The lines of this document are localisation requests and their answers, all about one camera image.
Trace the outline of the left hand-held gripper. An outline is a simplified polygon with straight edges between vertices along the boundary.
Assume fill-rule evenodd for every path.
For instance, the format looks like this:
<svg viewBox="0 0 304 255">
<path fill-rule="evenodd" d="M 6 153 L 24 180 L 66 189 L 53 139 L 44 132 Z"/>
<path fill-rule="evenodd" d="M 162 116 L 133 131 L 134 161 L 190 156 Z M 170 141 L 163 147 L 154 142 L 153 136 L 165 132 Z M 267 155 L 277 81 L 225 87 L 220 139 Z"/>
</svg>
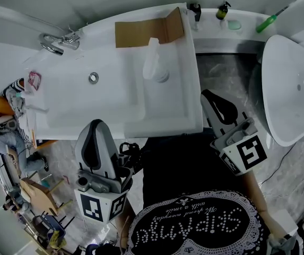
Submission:
<svg viewBox="0 0 304 255">
<path fill-rule="evenodd" d="M 109 223 L 122 213 L 133 184 L 134 169 L 128 166 L 129 156 L 118 154 L 109 127 L 96 119 L 81 131 L 75 158 L 80 169 L 74 192 L 81 214 Z"/>
</svg>

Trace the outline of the white spray bottle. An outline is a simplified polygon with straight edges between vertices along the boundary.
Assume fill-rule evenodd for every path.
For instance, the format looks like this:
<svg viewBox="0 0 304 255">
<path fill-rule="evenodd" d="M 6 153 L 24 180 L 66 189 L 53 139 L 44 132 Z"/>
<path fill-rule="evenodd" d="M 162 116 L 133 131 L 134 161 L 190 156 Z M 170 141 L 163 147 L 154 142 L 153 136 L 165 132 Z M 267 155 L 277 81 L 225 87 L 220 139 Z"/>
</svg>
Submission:
<svg viewBox="0 0 304 255">
<path fill-rule="evenodd" d="M 160 43 L 158 38 L 150 38 L 147 46 L 146 59 L 143 65 L 143 78 L 164 83 L 169 79 L 169 71 L 160 60 Z"/>
</svg>

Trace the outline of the person's left forearm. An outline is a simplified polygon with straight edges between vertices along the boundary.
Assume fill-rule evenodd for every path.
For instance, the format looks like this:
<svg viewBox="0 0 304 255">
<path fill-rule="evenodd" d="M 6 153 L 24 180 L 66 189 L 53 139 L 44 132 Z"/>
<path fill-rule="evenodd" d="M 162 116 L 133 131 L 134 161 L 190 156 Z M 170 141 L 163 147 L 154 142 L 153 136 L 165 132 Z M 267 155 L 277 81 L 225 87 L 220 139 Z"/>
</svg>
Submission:
<svg viewBox="0 0 304 255">
<path fill-rule="evenodd" d="M 126 249 L 129 235 L 129 228 L 134 219 L 134 211 L 131 209 L 125 209 L 120 215 L 115 218 L 117 232 L 119 236 L 119 246 L 122 249 Z"/>
</svg>

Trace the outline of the olive pump bottle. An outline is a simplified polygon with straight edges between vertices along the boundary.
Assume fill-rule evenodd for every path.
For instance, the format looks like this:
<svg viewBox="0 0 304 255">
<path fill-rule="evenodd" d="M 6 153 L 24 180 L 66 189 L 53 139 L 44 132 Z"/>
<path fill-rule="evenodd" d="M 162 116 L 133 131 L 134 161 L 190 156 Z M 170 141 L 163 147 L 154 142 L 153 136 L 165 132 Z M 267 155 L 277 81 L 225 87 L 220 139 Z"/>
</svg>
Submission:
<svg viewBox="0 0 304 255">
<path fill-rule="evenodd" d="M 231 7 L 231 5 L 227 1 L 224 1 L 223 4 L 221 4 L 218 8 L 216 18 L 219 20 L 223 20 L 226 17 L 229 7 Z"/>
</svg>

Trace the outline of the black pump bottle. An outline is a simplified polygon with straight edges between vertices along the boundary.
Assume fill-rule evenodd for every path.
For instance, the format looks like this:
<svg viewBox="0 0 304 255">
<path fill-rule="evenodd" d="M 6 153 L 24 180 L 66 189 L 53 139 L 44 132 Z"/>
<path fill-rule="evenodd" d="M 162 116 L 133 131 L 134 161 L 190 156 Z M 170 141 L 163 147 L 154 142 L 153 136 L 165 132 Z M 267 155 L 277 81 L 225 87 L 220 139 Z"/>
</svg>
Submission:
<svg viewBox="0 0 304 255">
<path fill-rule="evenodd" d="M 200 21 L 201 18 L 201 5 L 199 3 L 191 3 L 189 9 L 194 13 L 194 18 L 196 22 Z"/>
</svg>

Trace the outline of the person's black printed shirt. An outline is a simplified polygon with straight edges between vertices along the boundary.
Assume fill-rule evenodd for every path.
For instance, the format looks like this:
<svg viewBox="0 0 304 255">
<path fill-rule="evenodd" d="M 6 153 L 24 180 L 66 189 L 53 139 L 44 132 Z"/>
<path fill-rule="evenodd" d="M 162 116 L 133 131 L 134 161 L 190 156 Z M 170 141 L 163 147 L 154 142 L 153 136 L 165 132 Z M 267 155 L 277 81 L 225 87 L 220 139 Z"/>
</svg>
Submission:
<svg viewBox="0 0 304 255">
<path fill-rule="evenodd" d="M 213 132 L 150 138 L 141 149 L 143 209 L 123 255 L 299 255 L 274 237 L 241 180 L 210 146 Z"/>
</svg>

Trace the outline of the white bathtub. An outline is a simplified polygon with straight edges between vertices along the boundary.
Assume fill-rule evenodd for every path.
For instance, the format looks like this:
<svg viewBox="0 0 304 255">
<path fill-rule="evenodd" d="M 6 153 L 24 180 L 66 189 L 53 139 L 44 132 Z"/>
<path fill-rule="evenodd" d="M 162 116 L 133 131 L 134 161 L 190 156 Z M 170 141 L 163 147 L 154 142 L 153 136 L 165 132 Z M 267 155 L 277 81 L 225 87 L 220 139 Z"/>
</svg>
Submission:
<svg viewBox="0 0 304 255">
<path fill-rule="evenodd" d="M 271 36 L 262 55 L 262 92 L 273 139 L 287 147 L 304 136 L 304 47 Z"/>
</svg>

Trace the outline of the small wooden table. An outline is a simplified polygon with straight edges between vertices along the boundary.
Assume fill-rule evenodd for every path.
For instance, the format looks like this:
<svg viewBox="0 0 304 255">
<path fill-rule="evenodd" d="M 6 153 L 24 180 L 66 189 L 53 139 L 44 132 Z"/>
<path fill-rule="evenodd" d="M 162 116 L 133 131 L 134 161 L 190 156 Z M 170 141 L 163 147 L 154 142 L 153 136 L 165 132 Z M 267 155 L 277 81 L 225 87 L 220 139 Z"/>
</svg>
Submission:
<svg viewBox="0 0 304 255">
<path fill-rule="evenodd" d="M 53 188 L 49 189 L 27 177 L 20 180 L 20 186 L 29 195 L 31 204 L 44 213 L 48 213 L 54 217 L 57 217 L 59 212 L 67 205 L 73 203 L 73 200 L 69 200 L 66 203 L 62 203 L 59 207 L 55 203 L 52 193 L 57 190 L 62 183 L 64 183 L 64 179 L 61 179 Z"/>
</svg>

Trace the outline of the white squeegee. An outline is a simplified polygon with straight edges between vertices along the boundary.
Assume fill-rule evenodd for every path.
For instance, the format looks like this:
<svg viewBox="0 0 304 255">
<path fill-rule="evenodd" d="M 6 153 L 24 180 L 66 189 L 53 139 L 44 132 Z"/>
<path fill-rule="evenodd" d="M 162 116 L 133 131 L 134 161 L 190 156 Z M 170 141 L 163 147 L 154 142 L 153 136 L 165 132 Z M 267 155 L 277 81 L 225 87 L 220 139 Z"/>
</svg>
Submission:
<svg viewBox="0 0 304 255">
<path fill-rule="evenodd" d="M 33 111 L 39 114 L 47 114 L 49 112 L 49 109 L 42 109 L 33 105 L 25 105 L 24 108 L 28 111 Z"/>
</svg>

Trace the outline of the white ledge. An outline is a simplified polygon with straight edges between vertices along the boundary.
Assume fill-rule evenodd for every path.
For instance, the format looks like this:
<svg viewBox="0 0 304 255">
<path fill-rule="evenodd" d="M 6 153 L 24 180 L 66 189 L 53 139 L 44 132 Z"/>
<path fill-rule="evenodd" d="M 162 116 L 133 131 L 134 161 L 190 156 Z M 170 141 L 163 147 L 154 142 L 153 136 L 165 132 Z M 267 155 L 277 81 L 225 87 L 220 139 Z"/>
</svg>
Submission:
<svg viewBox="0 0 304 255">
<path fill-rule="evenodd" d="M 188 11 L 190 27 L 197 54 L 208 53 L 243 53 L 256 54 L 264 46 L 267 39 L 276 34 L 274 24 L 269 25 L 261 33 L 256 27 L 269 16 L 266 14 L 229 10 L 223 20 L 216 18 L 216 8 L 201 9 L 199 22 L 195 21 L 194 13 Z M 238 20 L 242 24 L 240 31 L 230 31 L 228 20 Z"/>
</svg>

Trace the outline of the blue chair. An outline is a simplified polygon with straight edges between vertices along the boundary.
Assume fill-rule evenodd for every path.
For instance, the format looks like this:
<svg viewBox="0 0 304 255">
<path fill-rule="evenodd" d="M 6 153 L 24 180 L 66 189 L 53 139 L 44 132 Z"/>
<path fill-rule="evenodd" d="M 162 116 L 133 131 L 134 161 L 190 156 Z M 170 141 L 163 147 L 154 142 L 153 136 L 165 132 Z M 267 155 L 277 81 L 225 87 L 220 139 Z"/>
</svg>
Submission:
<svg viewBox="0 0 304 255">
<path fill-rule="evenodd" d="M 38 233 L 37 241 L 41 247 L 44 249 L 48 249 L 48 247 L 61 249 L 66 244 L 66 229 L 75 217 L 72 217 L 66 225 L 63 225 L 62 222 L 65 218 L 66 216 L 58 220 L 53 215 L 48 214 L 33 217 L 32 224 Z"/>
</svg>

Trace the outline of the gray crumpled cloth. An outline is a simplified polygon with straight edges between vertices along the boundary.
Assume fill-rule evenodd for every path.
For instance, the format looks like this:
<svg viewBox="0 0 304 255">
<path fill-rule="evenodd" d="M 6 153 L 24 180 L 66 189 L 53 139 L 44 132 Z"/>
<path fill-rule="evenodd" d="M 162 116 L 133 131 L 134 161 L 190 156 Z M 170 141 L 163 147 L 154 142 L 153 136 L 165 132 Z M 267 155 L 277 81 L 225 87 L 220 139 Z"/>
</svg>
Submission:
<svg viewBox="0 0 304 255">
<path fill-rule="evenodd" d="M 24 101 L 23 98 L 18 97 L 16 95 L 16 92 L 8 92 L 6 94 L 6 98 L 8 100 L 8 103 L 11 107 L 11 109 L 14 112 L 15 117 L 21 117 L 24 114 Z"/>
</svg>

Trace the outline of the pink packet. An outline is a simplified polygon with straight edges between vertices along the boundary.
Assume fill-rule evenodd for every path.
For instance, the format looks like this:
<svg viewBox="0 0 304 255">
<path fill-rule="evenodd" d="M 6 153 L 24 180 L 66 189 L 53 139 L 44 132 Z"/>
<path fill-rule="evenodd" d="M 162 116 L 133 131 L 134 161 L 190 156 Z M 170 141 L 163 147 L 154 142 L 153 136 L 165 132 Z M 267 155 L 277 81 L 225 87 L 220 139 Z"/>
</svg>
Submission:
<svg viewBox="0 0 304 255">
<path fill-rule="evenodd" d="M 31 71 L 29 73 L 28 83 L 31 87 L 33 87 L 36 91 L 38 91 L 41 84 L 41 74 L 36 71 Z"/>
</svg>

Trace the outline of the brown cardboard piece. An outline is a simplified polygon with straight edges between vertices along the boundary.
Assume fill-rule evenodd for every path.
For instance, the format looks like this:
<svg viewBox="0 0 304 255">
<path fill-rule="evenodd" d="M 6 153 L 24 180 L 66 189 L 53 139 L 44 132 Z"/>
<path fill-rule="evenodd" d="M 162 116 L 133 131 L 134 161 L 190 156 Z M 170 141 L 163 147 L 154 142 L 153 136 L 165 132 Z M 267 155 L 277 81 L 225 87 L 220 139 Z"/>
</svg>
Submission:
<svg viewBox="0 0 304 255">
<path fill-rule="evenodd" d="M 160 44 L 168 44 L 184 35 L 179 7 L 165 18 L 115 23 L 116 48 L 147 46 L 151 38 L 158 39 Z"/>
</svg>

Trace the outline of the chrome faucet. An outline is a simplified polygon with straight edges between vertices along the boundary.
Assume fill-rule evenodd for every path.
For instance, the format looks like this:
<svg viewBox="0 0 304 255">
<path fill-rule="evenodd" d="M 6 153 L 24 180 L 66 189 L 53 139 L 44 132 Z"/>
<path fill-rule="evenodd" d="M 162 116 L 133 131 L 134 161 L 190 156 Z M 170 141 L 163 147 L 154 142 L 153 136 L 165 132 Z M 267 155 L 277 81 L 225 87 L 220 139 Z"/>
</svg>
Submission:
<svg viewBox="0 0 304 255">
<path fill-rule="evenodd" d="M 64 50 L 61 48 L 66 47 L 72 50 L 77 50 L 80 46 L 80 35 L 76 32 L 72 32 L 66 36 L 54 36 L 48 33 L 41 33 L 39 35 L 40 45 L 47 51 L 62 56 Z"/>
</svg>

